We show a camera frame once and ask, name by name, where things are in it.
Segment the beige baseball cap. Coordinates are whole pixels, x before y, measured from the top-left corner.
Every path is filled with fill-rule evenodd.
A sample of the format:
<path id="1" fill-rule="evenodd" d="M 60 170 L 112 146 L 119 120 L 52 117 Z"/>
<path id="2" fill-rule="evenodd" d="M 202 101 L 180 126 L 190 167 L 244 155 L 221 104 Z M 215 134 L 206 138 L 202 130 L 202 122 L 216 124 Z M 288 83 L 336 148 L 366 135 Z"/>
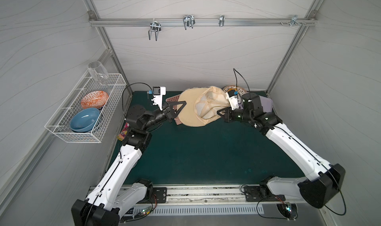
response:
<path id="1" fill-rule="evenodd" d="M 231 107 L 226 93 L 215 86 L 187 89 L 181 93 L 179 101 L 185 101 L 186 105 L 178 118 L 190 127 L 205 126 L 220 118 L 218 111 Z"/>

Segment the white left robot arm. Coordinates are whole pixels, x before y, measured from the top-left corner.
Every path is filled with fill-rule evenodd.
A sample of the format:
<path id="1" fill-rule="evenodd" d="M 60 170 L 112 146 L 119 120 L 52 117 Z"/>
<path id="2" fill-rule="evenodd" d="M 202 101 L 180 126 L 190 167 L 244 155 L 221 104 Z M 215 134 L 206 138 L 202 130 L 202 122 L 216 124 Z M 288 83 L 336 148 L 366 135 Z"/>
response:
<path id="1" fill-rule="evenodd" d="M 148 111 L 142 105 L 128 109 L 126 121 L 130 130 L 122 141 L 118 156 L 86 199 L 76 200 L 71 208 L 76 226 L 117 226 L 135 204 L 152 199 L 152 182 L 145 179 L 135 182 L 122 195 L 118 193 L 150 143 L 152 134 L 149 129 L 165 121 L 171 122 L 186 104 L 186 101 L 164 103 L 154 111 Z"/>

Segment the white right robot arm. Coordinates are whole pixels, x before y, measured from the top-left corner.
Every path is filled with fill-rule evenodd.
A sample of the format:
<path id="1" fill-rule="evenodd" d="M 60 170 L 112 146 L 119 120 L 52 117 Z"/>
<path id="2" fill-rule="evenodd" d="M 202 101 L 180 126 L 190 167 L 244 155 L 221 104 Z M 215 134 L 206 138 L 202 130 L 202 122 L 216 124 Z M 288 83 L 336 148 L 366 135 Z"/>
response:
<path id="1" fill-rule="evenodd" d="M 225 94 L 230 107 L 217 113 L 230 123 L 248 123 L 275 143 L 301 169 L 300 178 L 270 176 L 262 183 L 263 194 L 302 198 L 315 208 L 322 208 L 341 192 L 345 169 L 332 165 L 297 138 L 286 124 L 273 112 L 265 112 L 260 96 L 252 93 L 237 98 L 235 91 Z"/>

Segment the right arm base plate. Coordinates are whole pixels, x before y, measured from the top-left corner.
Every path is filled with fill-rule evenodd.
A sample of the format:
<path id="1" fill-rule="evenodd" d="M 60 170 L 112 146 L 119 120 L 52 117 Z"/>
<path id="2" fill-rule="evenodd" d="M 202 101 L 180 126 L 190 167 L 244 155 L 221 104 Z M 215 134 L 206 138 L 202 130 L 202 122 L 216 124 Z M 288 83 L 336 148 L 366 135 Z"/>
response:
<path id="1" fill-rule="evenodd" d="M 244 194 L 247 202 L 284 202 L 286 200 L 284 195 L 274 195 L 266 186 L 262 185 L 241 185 L 240 191 Z"/>

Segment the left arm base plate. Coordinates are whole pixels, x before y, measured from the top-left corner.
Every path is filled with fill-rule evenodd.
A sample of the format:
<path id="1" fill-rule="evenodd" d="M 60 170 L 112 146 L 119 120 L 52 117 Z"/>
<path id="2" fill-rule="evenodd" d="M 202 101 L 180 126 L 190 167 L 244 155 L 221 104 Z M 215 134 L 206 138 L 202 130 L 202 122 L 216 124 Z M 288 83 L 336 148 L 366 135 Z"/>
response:
<path id="1" fill-rule="evenodd" d="M 152 203 L 162 204 L 167 200 L 167 188 L 166 187 L 150 187 L 147 190 L 146 196 L 140 203 Z"/>

